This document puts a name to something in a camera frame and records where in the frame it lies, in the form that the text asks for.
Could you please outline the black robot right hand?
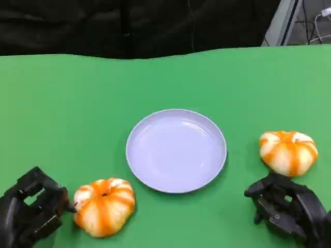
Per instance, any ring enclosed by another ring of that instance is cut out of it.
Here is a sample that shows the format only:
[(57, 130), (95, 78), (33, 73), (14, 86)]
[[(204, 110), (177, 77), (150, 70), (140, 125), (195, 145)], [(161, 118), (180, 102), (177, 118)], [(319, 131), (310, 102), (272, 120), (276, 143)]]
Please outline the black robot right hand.
[(272, 232), (305, 247), (330, 247), (330, 211), (307, 186), (269, 172), (245, 189), (244, 195), (256, 207), (255, 224), (264, 221)]

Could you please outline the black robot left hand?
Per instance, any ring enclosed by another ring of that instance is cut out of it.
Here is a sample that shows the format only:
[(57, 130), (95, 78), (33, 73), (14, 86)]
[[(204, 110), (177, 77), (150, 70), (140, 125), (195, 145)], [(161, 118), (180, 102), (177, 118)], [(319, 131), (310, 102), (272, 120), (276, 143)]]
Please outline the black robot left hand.
[(66, 212), (76, 213), (67, 188), (32, 168), (1, 196), (1, 247), (33, 247), (61, 227)]

